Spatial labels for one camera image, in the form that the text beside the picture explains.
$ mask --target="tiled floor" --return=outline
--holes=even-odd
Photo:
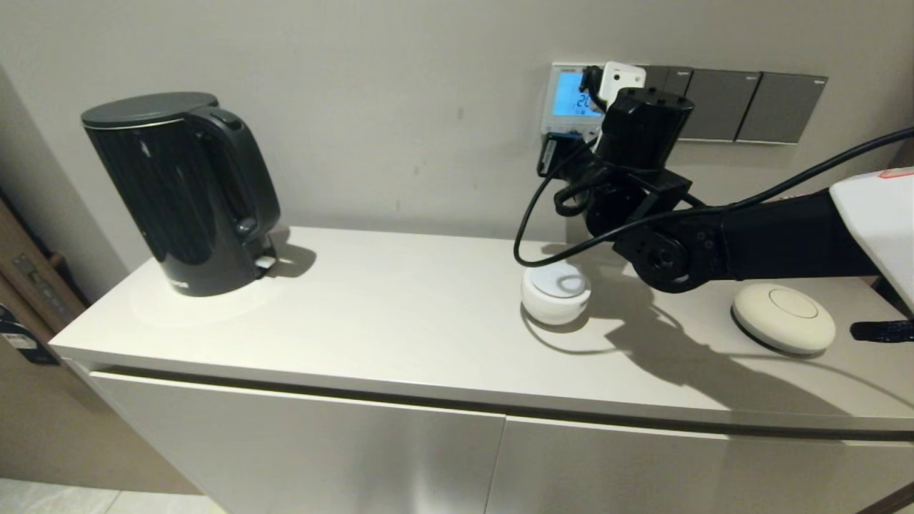
[[[209,498],[56,486],[0,478],[0,514],[217,514]]]

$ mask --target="electrical cord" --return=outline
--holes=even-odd
[[[590,169],[583,173],[583,178],[560,189],[553,197],[552,203],[559,216],[569,218],[584,212],[592,201],[593,189],[609,181],[610,174],[606,173],[606,167],[602,163],[599,165],[590,163],[588,167]],[[577,203],[568,205],[566,202],[572,199]]]
[[[599,66],[588,66],[584,69],[584,74],[581,77],[580,87],[578,91],[584,92],[587,91],[587,95],[590,96],[590,101],[597,106],[597,109],[600,109],[601,112],[606,113],[606,110],[609,106],[606,104],[606,101],[600,98],[599,86],[603,80],[603,69]]]
[[[685,193],[685,195],[683,195],[683,201],[685,203],[691,205],[692,207],[707,207],[707,204],[705,202],[699,200],[698,198],[693,197],[689,193]]]
[[[774,198],[774,197],[780,195],[780,193],[783,193],[784,191],[786,191],[792,187],[796,187],[796,186],[800,185],[801,183],[809,180],[810,178],[821,175],[822,173],[834,168],[835,166],[841,165],[844,162],[849,161],[850,159],[853,159],[854,157],[865,154],[867,152],[871,152],[873,150],[876,150],[877,148],[881,148],[882,146],[891,145],[892,143],[897,143],[898,141],[902,141],[902,140],[909,139],[912,137],[914,137],[914,127],[908,127],[908,128],[893,132],[891,134],[886,134],[886,135],[883,135],[876,139],[867,141],[866,143],[857,145],[849,150],[845,150],[841,154],[838,154],[829,159],[826,159],[825,161],[823,161],[813,167],[810,167],[809,169],[807,169],[791,178],[788,178],[787,180],[784,180],[783,182],[781,182],[780,184],[778,184],[774,187],[771,187],[765,191],[762,191],[761,193],[754,195],[752,197],[742,199],[741,201],[727,204],[724,206],[693,207],[692,209],[671,210],[668,212],[661,212],[659,214],[654,214],[653,216],[648,216],[647,218],[641,218],[640,220],[630,221],[624,225],[621,225],[620,227],[616,227],[613,230],[604,232],[599,236],[593,237],[587,241],[584,241],[580,244],[572,246],[571,248],[569,248],[563,252],[559,252],[559,253],[549,256],[545,259],[540,259],[539,261],[525,260],[523,257],[520,256],[520,242],[523,239],[524,231],[526,230],[526,223],[530,218],[530,213],[533,212],[533,208],[536,206],[537,200],[539,200],[539,196],[542,194],[543,189],[546,188],[546,184],[548,183],[548,181],[551,180],[551,178],[555,176],[555,174],[556,174],[555,172],[557,172],[560,167],[566,165],[571,160],[571,158],[576,156],[576,154],[579,153],[581,150],[583,150],[583,148],[588,148],[591,145],[593,145],[593,142],[591,141],[590,143],[588,143],[588,146],[582,146],[578,150],[575,150],[572,153],[572,155],[569,156],[569,158],[565,159],[558,166],[556,166],[556,168],[553,169],[553,171],[549,173],[549,176],[547,176],[547,179],[543,181],[543,184],[540,185],[539,189],[537,190],[537,193],[534,194],[534,196],[530,199],[530,204],[526,208],[526,213],[524,215],[523,220],[521,221],[520,227],[517,230],[517,236],[515,238],[515,244],[514,244],[515,260],[519,264],[524,265],[528,268],[538,268],[541,266],[548,266],[552,263],[563,261],[563,260],[567,259],[568,257],[573,257],[581,252],[589,250],[590,248],[593,248],[594,246],[596,246],[602,242],[612,241],[616,237],[624,234],[625,232],[629,232],[631,230],[635,230],[635,229],[644,227],[646,225],[651,225],[651,224],[654,224],[654,223],[657,223],[660,221],[680,220],[682,218],[692,218],[694,216],[727,214],[728,212],[730,212],[732,210],[745,209],[748,207],[752,207],[752,206],[755,206],[755,205],[758,205],[758,204],[764,202],[765,200]]]

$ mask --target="white countertop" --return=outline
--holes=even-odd
[[[623,274],[609,246],[573,261],[593,284],[588,318],[555,331],[522,315],[511,241],[302,228],[274,240],[285,262],[221,296],[182,296],[147,262],[51,343],[96,368],[678,422],[914,431],[914,344],[850,337],[852,322],[901,318],[856,278],[778,281],[838,325],[822,356],[793,359],[733,324],[741,284],[659,293]],[[556,248],[527,242],[523,253]]]

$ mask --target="cabinet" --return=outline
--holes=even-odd
[[[914,479],[914,446],[508,417],[491,514],[857,512]]]
[[[480,514],[505,417],[93,372],[229,514]]]

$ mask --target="wall switch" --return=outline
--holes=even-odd
[[[692,80],[691,68],[670,68],[666,75],[666,83],[661,91],[671,92],[684,96],[688,89],[688,83]]]
[[[760,77],[758,71],[694,70],[685,96],[696,107],[680,138],[735,140]]]
[[[826,82],[826,77],[763,72],[737,141],[798,143]]]
[[[647,77],[644,79],[644,88],[651,89],[655,88],[658,91],[666,91],[664,85],[666,84],[666,77],[670,72],[669,67],[667,66],[642,66],[644,71],[647,71]]]

